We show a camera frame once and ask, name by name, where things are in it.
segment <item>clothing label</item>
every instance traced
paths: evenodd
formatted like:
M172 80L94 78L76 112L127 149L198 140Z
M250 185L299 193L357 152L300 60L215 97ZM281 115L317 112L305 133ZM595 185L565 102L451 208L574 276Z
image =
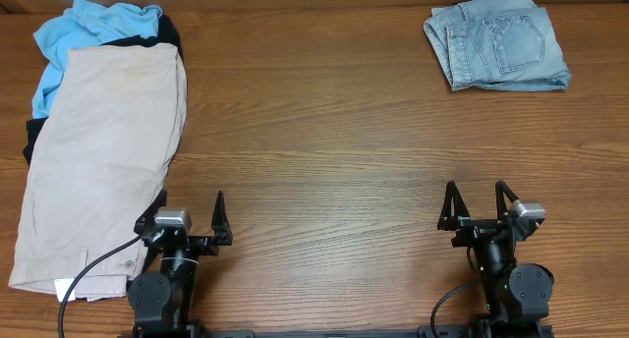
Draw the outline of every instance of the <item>clothing label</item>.
M72 282L74 280L75 278L55 279L55 290L57 291L57 300L59 300L59 303L63 301L63 298L66 296L66 293L68 292L68 289L70 289L70 286L72 285ZM75 295L75 291L73 290L70 294L70 297L68 298L68 301L70 302L76 299L77 296Z

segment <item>fabric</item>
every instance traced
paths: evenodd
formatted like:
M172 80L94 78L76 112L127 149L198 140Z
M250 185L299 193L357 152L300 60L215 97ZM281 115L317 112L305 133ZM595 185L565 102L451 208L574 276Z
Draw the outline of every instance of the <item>fabric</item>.
M133 37L120 38L111 42L106 42L104 45L115 45L119 47L140 45L142 47L152 47L157 43L170 43L176 46L179 56L182 61L184 60L184 50L181 46L179 32L177 32L172 21L166 15L162 15L158 20L157 37L142 38L141 36L136 35ZM32 157L32 150L35 142L37 141L37 136L39 135L39 131L41 131L43 124L46 122L46 119L47 118L37 118L27 121L29 143L25 146L23 154L29 165L30 158Z
M143 9L118 3L109 8L75 0L63 16L46 22L34 34L41 53L50 61L41 76L32 99L32 117L47 117L57 89L68 65L68 50L98 46L114 39L139 35L143 38L157 35L160 7Z
M115 45L118 47L140 45L142 47L152 47L157 43L170 43L176 46L181 60L184 60L184 49L181 47L181 37L179 36L179 32L175 29L173 22L166 15L162 15L159 18L157 37L142 38L139 35L135 35L133 37L116 39L104 43L104 45Z
M550 18L532 0L432 9L424 31L452 90L546 91L570 81Z
M136 236L136 219L162 189L186 120L186 73L159 43L71 50L35 145L9 286L54 294L54 279ZM105 259L78 298L124 296L143 267L138 242Z

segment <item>black cloth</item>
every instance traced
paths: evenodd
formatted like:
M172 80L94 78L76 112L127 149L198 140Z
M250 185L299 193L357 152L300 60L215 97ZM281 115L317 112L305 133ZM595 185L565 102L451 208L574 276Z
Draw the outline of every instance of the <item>black cloth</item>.
M30 166L30 160L32 159L32 150L35 147L35 141L37 137L39 137L39 132L41 132L41 128L43 124L46 122L46 118L37 118L30 121L27 121L27 133L29 134L29 143L25 146L24 150L22 150L22 154L24 158L27 160L27 163Z
M103 45L114 45L119 47L129 47L133 45L139 45L142 47L152 47L157 43L170 43L177 47L181 60L184 60L184 50L181 47L181 37L179 32L175 29L173 22L170 18L162 15L158 21L157 37L142 38L139 35L133 37L125 37L113 40L111 42L103 43Z
M177 47L181 60L184 60L184 50L181 47L181 37L175 29L173 22L166 15L162 15L158 21L157 37L142 38L139 35L126 37L104 43L103 45L114 45L119 47L129 47L139 45L142 47L152 47L157 43L170 43ZM39 131L48 118L38 118L27 121L27 133L29 134L29 143L22 151L24 158L30 165L32 151L35 147L35 141L39 136Z

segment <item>light blue cloth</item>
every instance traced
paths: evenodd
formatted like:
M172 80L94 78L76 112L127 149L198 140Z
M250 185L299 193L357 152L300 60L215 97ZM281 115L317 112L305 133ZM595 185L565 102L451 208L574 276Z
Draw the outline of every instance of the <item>light blue cloth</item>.
M424 31L452 90L568 87L571 75L548 14L532 0L473 0L432 9Z
M143 9L118 3L109 8L75 0L63 16L46 22L34 34L41 53L50 61L32 98L32 117L48 117L57 89L68 65L68 50L99 46L118 38L157 36L162 10L156 5Z

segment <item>white cloth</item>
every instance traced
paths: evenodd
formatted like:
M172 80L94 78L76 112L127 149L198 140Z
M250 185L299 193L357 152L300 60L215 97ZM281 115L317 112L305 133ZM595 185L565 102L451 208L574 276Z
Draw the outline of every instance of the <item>white cloth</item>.
M171 44L70 51L32 155L10 287L55 294L54 279L74 278L136 236L179 144L186 92ZM137 242L105 259L77 297L124 296L144 258Z

